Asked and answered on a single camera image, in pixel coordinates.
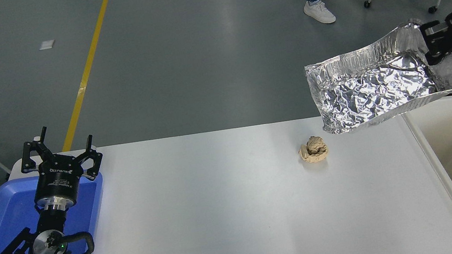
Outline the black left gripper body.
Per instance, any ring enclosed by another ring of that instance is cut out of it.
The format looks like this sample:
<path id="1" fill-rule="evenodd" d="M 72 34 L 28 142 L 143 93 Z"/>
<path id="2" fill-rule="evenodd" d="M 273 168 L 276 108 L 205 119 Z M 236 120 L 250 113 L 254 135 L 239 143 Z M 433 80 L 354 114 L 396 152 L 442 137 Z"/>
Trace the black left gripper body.
<path id="1" fill-rule="evenodd" d="M 40 165 L 29 162 L 30 171 L 39 173 L 35 193 L 35 203 L 45 202 L 51 198 L 76 198 L 79 182 L 83 176 L 82 163 L 87 160 L 83 154 L 78 157 L 57 154 L 46 159 Z"/>

